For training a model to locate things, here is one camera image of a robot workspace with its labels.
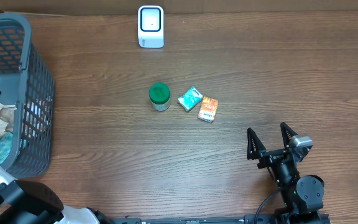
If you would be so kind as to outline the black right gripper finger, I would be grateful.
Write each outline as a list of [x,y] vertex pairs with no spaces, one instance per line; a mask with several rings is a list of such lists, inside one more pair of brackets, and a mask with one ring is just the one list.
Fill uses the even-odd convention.
[[266,152],[266,148],[252,128],[247,129],[247,140],[247,159],[260,159]]
[[282,133],[283,144],[285,147],[294,147],[295,139],[297,137],[297,133],[292,130],[287,123],[282,122],[280,124],[280,129]]

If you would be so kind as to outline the green lid jar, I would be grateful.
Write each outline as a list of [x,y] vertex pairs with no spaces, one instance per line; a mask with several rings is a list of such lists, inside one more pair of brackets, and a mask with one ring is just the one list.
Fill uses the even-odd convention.
[[170,97],[170,89],[164,83],[154,83],[149,89],[152,107],[157,111],[165,111],[170,107]]

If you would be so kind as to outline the small teal tissue pack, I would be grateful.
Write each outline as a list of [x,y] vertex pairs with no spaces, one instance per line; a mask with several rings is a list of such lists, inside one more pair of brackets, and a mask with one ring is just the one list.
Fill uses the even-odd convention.
[[178,98],[178,103],[182,105],[185,111],[190,111],[202,99],[203,95],[194,86],[192,86],[183,96]]

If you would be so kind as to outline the orange tissue pack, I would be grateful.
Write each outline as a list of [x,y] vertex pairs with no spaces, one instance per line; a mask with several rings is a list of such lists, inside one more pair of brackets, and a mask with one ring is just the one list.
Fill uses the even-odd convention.
[[217,108],[218,100],[204,96],[198,113],[198,119],[212,123],[215,120]]

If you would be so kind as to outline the large teal wipes pack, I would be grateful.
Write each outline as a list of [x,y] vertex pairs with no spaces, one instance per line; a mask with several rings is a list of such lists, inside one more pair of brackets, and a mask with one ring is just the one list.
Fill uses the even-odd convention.
[[0,165],[5,162],[8,157],[13,154],[13,139],[14,134],[7,132],[0,138]]

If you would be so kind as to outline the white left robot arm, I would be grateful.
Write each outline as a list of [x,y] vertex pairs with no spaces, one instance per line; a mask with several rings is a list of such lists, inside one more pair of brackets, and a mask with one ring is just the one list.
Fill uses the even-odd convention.
[[[35,115],[35,107],[43,109],[41,104],[30,103],[29,112],[20,112],[30,118],[25,118],[22,127],[16,126],[21,134],[19,147],[38,146],[36,137],[51,136],[46,134],[51,121],[45,122],[44,116]],[[36,124],[36,118],[41,118],[41,124]],[[15,179],[0,166],[0,205],[4,204],[9,208],[0,213],[0,223],[114,223],[99,210],[66,206],[45,184]]]

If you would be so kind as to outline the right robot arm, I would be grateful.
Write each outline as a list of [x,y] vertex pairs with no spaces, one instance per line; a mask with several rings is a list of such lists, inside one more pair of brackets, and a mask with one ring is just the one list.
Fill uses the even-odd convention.
[[[320,214],[323,208],[324,181],[317,175],[300,176],[297,164],[313,147],[309,136],[301,136],[286,123],[280,124],[283,148],[266,150],[252,128],[247,129],[247,159],[258,160],[259,169],[267,169],[278,189],[270,194],[247,221],[258,223],[329,223],[328,215]],[[265,204],[277,194],[282,196],[284,207],[265,218],[260,215]]]

